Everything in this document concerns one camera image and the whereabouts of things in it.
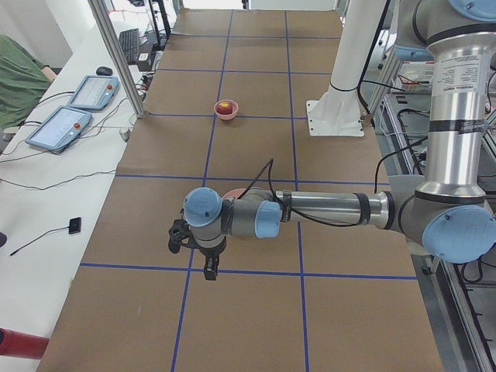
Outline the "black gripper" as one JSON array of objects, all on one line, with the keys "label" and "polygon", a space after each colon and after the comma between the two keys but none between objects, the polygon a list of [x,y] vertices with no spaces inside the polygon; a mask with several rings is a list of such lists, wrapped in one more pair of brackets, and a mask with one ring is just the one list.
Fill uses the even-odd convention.
[{"label": "black gripper", "polygon": [[223,238],[222,241],[213,247],[202,247],[200,246],[198,250],[205,256],[205,265],[203,268],[204,277],[207,281],[215,281],[218,276],[219,269],[219,258],[223,253],[227,245],[227,238]]}]

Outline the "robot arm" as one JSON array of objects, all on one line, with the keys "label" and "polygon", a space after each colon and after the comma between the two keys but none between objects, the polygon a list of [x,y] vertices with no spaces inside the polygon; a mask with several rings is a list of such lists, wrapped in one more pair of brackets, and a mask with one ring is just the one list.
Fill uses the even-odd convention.
[{"label": "robot arm", "polygon": [[229,236],[274,238],[284,222],[373,225],[403,234],[423,253],[452,264],[474,261],[495,243],[495,218],[477,183],[488,72],[495,52],[493,1],[402,1],[401,58],[434,60],[423,175],[392,176],[387,191],[336,194],[276,191],[250,184],[236,198],[197,188],[185,198],[168,247],[198,250],[204,275],[217,278]]}]

